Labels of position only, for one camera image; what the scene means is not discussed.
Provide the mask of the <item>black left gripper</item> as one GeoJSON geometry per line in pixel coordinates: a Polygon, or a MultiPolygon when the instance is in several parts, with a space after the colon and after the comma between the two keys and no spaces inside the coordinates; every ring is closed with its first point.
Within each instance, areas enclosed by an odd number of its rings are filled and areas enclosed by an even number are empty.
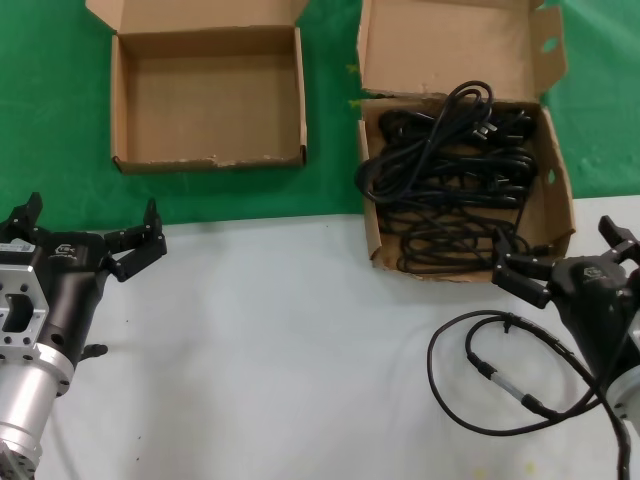
{"type": "Polygon", "coordinates": [[[2,243],[19,239],[43,255],[43,293],[48,314],[38,342],[80,361],[109,272],[125,282],[166,254],[163,224],[156,201],[147,203],[141,225],[106,234],[49,232],[37,225],[42,197],[33,192],[1,223],[2,243]]]}

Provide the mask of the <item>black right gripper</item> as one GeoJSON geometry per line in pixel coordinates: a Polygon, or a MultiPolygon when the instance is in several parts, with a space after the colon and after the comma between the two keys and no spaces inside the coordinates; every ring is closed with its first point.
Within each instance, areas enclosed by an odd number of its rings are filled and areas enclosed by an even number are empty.
{"type": "Polygon", "coordinates": [[[536,308],[544,308],[552,294],[562,324],[593,377],[607,388],[639,365],[639,350],[629,335],[639,310],[639,291],[616,263],[639,263],[640,246],[630,230],[617,226],[608,215],[601,217],[599,233],[609,246],[602,257],[566,258],[552,269],[547,260],[514,253],[509,239],[496,229],[492,283],[536,308]],[[547,288],[541,281],[548,280],[547,288]]]}

